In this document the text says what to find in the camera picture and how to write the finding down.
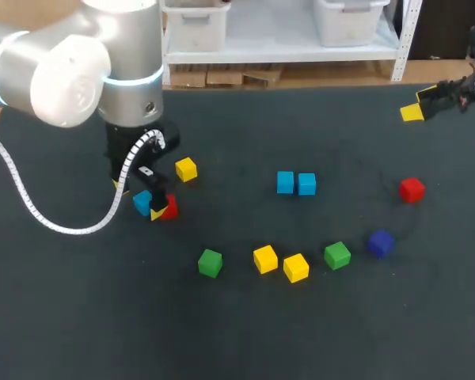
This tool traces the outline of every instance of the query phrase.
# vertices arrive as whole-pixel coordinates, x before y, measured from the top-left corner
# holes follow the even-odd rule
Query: storage bin
[[[321,44],[327,47],[373,42],[383,7],[390,0],[314,0]]]
[[[169,24],[169,50],[222,50],[225,47],[229,9],[230,4],[202,8],[164,6]]]

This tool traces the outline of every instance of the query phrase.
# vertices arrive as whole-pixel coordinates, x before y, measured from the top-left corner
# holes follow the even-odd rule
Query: wooden block
[[[278,268],[278,257],[270,245],[253,251],[253,261],[261,275]]]
[[[291,283],[296,283],[308,277],[310,266],[301,253],[291,256],[283,261],[283,271]]]
[[[183,182],[188,182],[197,177],[197,166],[190,157],[176,163],[176,173]]]

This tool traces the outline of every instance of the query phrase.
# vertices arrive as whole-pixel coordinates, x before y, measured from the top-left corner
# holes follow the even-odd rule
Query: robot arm
[[[153,193],[152,215],[165,210],[166,178],[151,168],[179,145],[180,136],[161,118],[162,71],[158,0],[82,0],[68,18],[35,32],[0,23],[0,106],[56,127],[77,126],[96,110],[105,121],[117,191],[108,215],[86,229],[47,221],[0,144],[21,197],[37,220],[65,234],[95,232],[116,212],[129,174]]]
[[[158,0],[82,0],[35,32],[0,23],[0,104],[57,127],[98,108],[108,123],[140,127],[163,112]]]

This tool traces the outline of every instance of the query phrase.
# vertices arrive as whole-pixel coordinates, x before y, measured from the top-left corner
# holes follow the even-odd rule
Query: dark mat
[[[0,160],[0,380],[475,378],[475,106],[404,124],[417,88],[169,92],[190,156],[181,217],[148,223],[128,196],[88,237],[46,230]],[[64,226],[107,212],[105,134],[9,110],[0,139],[38,208]],[[315,172],[316,197],[276,195],[278,170]],[[421,204],[398,183],[419,177]],[[135,192],[142,190],[135,187]],[[387,228],[393,255],[365,238]],[[351,265],[322,248],[342,240]],[[252,251],[303,253],[308,280],[258,274]],[[221,252],[214,280],[197,272]]]

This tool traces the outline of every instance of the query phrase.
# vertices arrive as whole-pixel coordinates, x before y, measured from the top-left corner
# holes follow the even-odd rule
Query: white shelf
[[[257,0],[234,0],[228,14],[226,47],[213,52],[169,50],[167,63],[295,63],[397,58],[399,39],[382,15],[374,42],[362,47],[322,47],[308,6],[268,6]]]

